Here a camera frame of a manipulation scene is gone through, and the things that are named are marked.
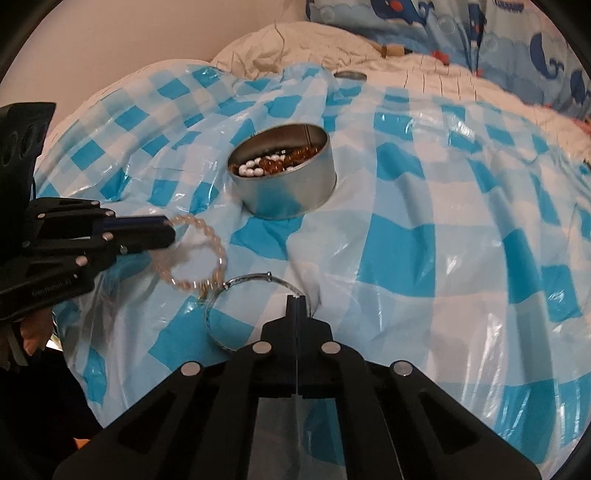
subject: beaded bracelet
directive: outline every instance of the beaded bracelet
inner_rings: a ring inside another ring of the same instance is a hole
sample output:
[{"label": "beaded bracelet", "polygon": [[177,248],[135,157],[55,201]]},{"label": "beaded bracelet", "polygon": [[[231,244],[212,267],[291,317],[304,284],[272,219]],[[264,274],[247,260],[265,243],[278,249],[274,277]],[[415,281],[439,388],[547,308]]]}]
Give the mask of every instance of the beaded bracelet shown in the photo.
[{"label": "beaded bracelet", "polygon": [[173,225],[193,225],[198,230],[202,230],[207,237],[213,252],[217,256],[216,267],[213,269],[209,278],[202,280],[185,280],[173,277],[170,263],[161,256],[160,252],[151,251],[150,256],[154,262],[154,269],[166,283],[177,287],[180,290],[199,292],[199,300],[205,301],[209,293],[223,285],[223,279],[226,272],[226,250],[222,246],[222,240],[216,235],[214,229],[205,223],[202,218],[195,218],[190,213],[187,215],[177,215],[171,220]]}]

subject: pillow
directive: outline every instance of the pillow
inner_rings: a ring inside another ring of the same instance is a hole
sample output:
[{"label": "pillow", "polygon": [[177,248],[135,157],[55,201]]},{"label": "pillow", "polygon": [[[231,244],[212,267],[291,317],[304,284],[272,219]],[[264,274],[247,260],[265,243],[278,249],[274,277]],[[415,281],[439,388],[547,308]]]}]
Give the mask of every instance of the pillow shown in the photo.
[{"label": "pillow", "polygon": [[590,80],[530,0],[307,0],[314,21],[460,64],[525,103],[584,118]]}]

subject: metal bracelet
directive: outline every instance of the metal bracelet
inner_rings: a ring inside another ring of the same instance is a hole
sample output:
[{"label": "metal bracelet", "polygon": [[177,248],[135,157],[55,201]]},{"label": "metal bracelet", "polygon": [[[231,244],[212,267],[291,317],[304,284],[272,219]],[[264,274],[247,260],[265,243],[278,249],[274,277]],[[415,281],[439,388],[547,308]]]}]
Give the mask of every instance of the metal bracelet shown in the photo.
[{"label": "metal bracelet", "polygon": [[[212,332],[212,326],[211,326],[209,314],[213,308],[213,305],[216,303],[217,298],[222,294],[222,292],[228,291],[230,289],[230,287],[233,287],[234,285],[240,285],[241,283],[251,281],[251,280],[263,280],[263,281],[267,281],[270,283],[277,283],[277,284],[287,288],[288,290],[291,290],[298,297],[304,296],[304,294],[298,288],[294,287],[291,283],[286,282],[282,278],[274,277],[271,272],[250,273],[248,275],[242,275],[240,277],[231,278],[230,280],[225,281],[221,285],[221,287],[217,288],[216,290],[214,290],[211,293],[211,295],[207,299],[207,302],[205,304],[205,309],[203,311],[203,320],[205,322],[205,330],[207,332],[207,335],[209,336],[209,338],[211,338],[213,343],[215,343],[218,347],[220,347],[225,352],[234,353],[234,352],[236,352],[237,349],[230,348],[215,338],[215,336]],[[308,308],[308,315],[310,316],[310,307],[308,306],[307,308]]]}]

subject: plastic sheet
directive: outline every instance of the plastic sheet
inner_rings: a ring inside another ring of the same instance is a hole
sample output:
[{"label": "plastic sheet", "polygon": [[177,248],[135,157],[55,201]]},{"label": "plastic sheet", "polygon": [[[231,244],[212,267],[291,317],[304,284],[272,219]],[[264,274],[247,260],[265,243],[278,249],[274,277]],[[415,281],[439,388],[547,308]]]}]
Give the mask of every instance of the plastic sheet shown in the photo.
[{"label": "plastic sheet", "polygon": [[[303,217],[253,218],[225,160],[288,122],[330,132],[336,190]],[[118,215],[202,216],[225,244],[227,278],[272,271],[294,284],[336,340],[373,362],[413,362],[546,478],[589,418],[589,178],[537,127],[485,103],[335,79],[312,64],[250,81],[182,61],[98,101],[37,172],[45,196],[110,202]],[[205,276],[197,233],[179,237],[176,268]],[[243,345],[284,305],[281,287],[244,284],[220,298],[212,323]],[[160,281],[148,255],[122,258],[56,313],[102,424],[183,362],[225,359],[202,305]],[[298,410],[300,442],[283,456],[298,475],[312,464],[322,478],[343,474],[331,415],[323,403]],[[284,438],[274,425],[268,434]]]}]

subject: white wall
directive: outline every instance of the white wall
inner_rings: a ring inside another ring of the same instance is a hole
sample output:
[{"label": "white wall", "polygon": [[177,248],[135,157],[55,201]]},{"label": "white wall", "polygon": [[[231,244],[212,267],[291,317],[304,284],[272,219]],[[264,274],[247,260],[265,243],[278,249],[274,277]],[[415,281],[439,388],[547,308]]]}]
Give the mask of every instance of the white wall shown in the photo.
[{"label": "white wall", "polygon": [[303,20],[305,0],[64,0],[0,83],[0,105],[56,102],[52,126],[128,73],[166,59],[210,60],[268,24]]}]

